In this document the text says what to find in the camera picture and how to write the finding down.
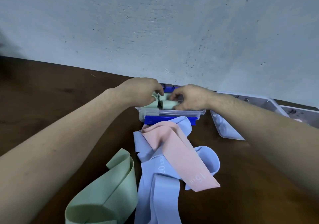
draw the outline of pink resistance band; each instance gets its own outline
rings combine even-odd
[[[161,121],[152,126],[144,125],[141,133],[153,150],[163,142],[163,155],[192,190],[220,187],[176,123]]]

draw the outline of white wall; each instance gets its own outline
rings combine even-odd
[[[319,0],[0,0],[6,56],[319,107]]]

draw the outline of forearm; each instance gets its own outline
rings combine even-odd
[[[108,89],[1,156],[1,223],[30,222],[128,106]]]
[[[209,102],[269,162],[319,196],[319,129],[230,95],[212,92]]]

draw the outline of plastic storage box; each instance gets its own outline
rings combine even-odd
[[[289,117],[288,114],[273,99],[269,97],[241,93],[236,94],[225,91],[217,91],[217,93],[229,94],[238,98],[239,100],[246,101],[258,107]],[[244,140],[244,138],[223,117],[213,111],[211,111],[211,115],[221,137]]]
[[[162,84],[165,93],[172,93],[174,89],[179,86]],[[192,125],[196,125],[196,121],[201,115],[206,113],[206,110],[202,111],[177,111],[177,110],[161,110],[155,108],[136,107],[138,110],[138,117],[141,122],[146,125],[154,125],[160,121],[168,121],[170,119],[185,116],[190,120]]]
[[[297,107],[280,106],[290,118],[319,128],[319,111],[306,110]]]

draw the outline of wooden table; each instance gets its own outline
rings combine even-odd
[[[13,58],[5,58],[0,70],[0,155],[129,78]],[[67,204],[107,171],[105,164],[121,147],[131,153],[139,182],[141,165],[133,131],[141,127],[136,109],[120,114],[33,223],[63,223]],[[189,140],[217,153],[220,170],[215,178],[221,188],[195,193],[185,191],[181,182],[182,223],[319,223],[318,200],[292,184],[247,142],[221,138],[209,111],[197,121]],[[126,223],[133,221],[134,213]]]

